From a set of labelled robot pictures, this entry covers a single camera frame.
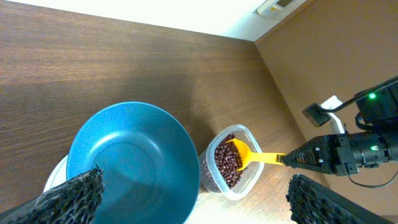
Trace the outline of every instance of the wood grain surface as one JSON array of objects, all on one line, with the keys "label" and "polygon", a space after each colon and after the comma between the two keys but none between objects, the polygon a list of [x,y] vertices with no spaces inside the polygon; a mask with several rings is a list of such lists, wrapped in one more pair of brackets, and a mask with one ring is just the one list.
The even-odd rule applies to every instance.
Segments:
[{"label": "wood grain surface", "polygon": [[[38,196],[83,123],[121,101],[170,112],[198,154],[239,123],[263,151],[303,143],[253,42],[7,1],[0,13],[0,212]],[[296,172],[323,181],[268,165],[242,200],[200,190],[187,223],[289,222]]]}]

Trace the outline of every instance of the clear plastic container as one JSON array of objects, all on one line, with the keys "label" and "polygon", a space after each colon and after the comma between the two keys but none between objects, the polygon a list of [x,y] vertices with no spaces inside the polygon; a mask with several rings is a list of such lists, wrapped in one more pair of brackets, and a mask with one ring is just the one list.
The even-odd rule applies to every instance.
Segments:
[{"label": "clear plastic container", "polygon": [[222,193],[230,200],[239,200],[253,188],[260,177],[264,164],[251,162],[248,169],[243,172],[241,180],[230,189],[221,176],[214,158],[216,147],[229,134],[235,134],[237,139],[244,141],[252,152],[262,152],[247,127],[236,124],[224,129],[212,140],[207,150],[199,156],[201,183],[208,192]]}]

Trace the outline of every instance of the black cable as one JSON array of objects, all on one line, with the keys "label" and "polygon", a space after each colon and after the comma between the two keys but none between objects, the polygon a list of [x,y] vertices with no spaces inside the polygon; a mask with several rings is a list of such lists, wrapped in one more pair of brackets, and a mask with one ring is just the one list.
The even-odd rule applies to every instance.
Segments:
[{"label": "black cable", "polygon": [[358,186],[367,187],[367,188],[370,188],[370,189],[379,189],[379,188],[382,188],[382,187],[385,187],[385,186],[391,184],[392,181],[397,177],[397,175],[398,175],[398,170],[397,170],[396,174],[392,177],[392,179],[391,179],[390,181],[388,181],[388,182],[385,183],[385,184],[380,184],[380,185],[366,185],[366,184],[360,184],[360,183],[355,182],[355,181],[353,181],[353,180],[351,179],[351,174],[348,175],[348,178],[349,178],[349,180],[350,180],[352,183],[354,183],[354,184],[356,184],[356,185],[358,185]]},{"label": "black cable", "polygon": [[363,124],[363,123],[361,123],[361,120],[362,120],[361,114],[360,113],[356,114],[355,124],[357,125],[357,127],[359,127],[362,130],[365,130],[365,131],[373,131],[374,130],[374,126]]},{"label": "black cable", "polygon": [[335,109],[323,109],[321,108],[321,112],[326,112],[326,113],[336,113],[337,111],[347,107],[348,105],[357,102],[358,100],[361,100],[365,97],[367,97],[370,93],[373,93],[375,91],[382,90],[386,87],[389,87],[390,85],[394,84],[395,82],[398,82],[398,76],[390,78],[389,80],[382,82],[381,84],[378,84],[372,88],[369,88],[367,90],[362,91],[361,93],[358,93],[356,96],[354,96],[352,99],[344,102],[342,105],[336,107]]}]

